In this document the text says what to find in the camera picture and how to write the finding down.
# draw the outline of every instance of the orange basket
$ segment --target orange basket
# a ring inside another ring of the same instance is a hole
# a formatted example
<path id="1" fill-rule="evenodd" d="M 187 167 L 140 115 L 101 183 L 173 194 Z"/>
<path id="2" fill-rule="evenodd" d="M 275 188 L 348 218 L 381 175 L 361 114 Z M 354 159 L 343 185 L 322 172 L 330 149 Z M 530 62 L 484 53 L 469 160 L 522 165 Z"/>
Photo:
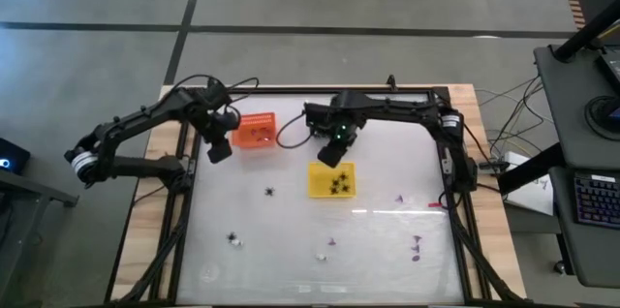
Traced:
<path id="1" fill-rule="evenodd" d="M 241 115 L 239 129 L 232 132 L 232 144 L 241 148 L 268 147 L 275 143 L 275 113 Z"/>

